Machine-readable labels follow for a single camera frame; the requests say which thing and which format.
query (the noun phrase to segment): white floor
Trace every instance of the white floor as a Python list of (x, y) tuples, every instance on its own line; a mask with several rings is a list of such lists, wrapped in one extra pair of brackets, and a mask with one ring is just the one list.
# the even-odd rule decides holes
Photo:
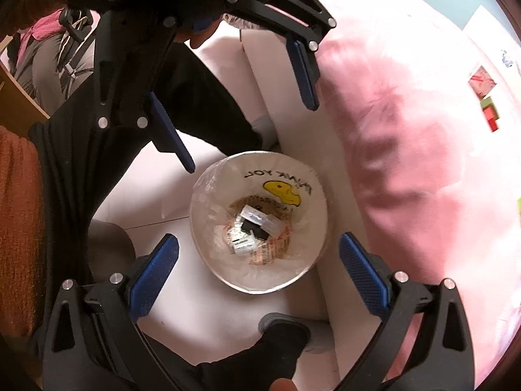
[[(228, 88), (249, 121), (266, 113), (264, 101), (239, 42), (239, 32), (223, 24), (210, 43), (196, 51)], [(190, 363), (214, 361), (253, 345), (259, 319), (284, 312), (326, 319), (315, 269), (286, 289), (264, 296), (235, 291), (203, 263), (189, 227), (192, 188), (201, 173), (224, 156), (199, 139), (182, 136), (197, 164), (186, 173), (175, 155), (152, 144), (142, 150), (108, 196), (96, 218), (127, 230), (138, 255), (151, 252), (165, 233), (180, 242), (180, 258), (141, 328)], [(339, 381), (334, 350), (303, 355), (294, 378), (300, 391), (326, 391)]]

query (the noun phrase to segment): plastic bag liner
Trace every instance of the plastic bag liner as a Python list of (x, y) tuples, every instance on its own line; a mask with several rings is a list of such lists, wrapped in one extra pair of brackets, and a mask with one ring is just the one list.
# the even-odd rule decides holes
[[(291, 211), (287, 250), (264, 265), (235, 254), (227, 240), (228, 225), (236, 218), (231, 207), (251, 196)], [(190, 206), (192, 237), (204, 262), (221, 281), (248, 294), (277, 291), (311, 269), (324, 246), (327, 221), (317, 173), (276, 152), (244, 152), (213, 164), (195, 184)]]

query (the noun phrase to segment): pink blanket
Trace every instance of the pink blanket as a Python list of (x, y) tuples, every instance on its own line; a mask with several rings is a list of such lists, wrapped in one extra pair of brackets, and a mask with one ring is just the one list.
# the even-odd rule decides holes
[[(479, 384), (519, 326), (521, 106), (463, 34), (385, 9), (351, 10), (337, 21), (317, 53), (321, 101), (370, 250), (416, 281), (456, 281)], [(498, 83), (496, 132), (468, 85), (469, 57)], [(403, 368), (417, 326), (391, 375)]]

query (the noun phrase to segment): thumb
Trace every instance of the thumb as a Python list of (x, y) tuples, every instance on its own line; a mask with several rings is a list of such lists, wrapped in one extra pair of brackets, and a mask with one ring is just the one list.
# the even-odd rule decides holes
[(289, 379), (277, 379), (273, 382), (269, 391), (298, 391), (293, 381)]

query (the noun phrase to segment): blue gripper pad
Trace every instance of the blue gripper pad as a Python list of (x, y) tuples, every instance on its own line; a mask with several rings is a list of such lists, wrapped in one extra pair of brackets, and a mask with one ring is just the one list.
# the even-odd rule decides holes
[(318, 97), (315, 90), (315, 81), (314, 78), (312, 78), (312, 68), (309, 65), (304, 44), (294, 40), (291, 36), (287, 36), (286, 51), (288, 52), (291, 66), (295, 73), (295, 79), (299, 86), (302, 102), (307, 109), (316, 111), (318, 109)]
[(389, 279), (382, 278), (371, 263), (367, 253), (355, 236), (345, 233), (339, 243), (340, 260), (351, 276), (369, 313), (384, 319), (389, 314), (391, 286)]
[(153, 92), (150, 93), (150, 103), (153, 129), (152, 142), (156, 146), (157, 151), (175, 152), (187, 172), (194, 173), (194, 159), (184, 146), (165, 108)]
[(128, 313), (134, 322), (150, 313), (178, 258), (179, 242), (168, 233), (156, 246), (129, 290)]

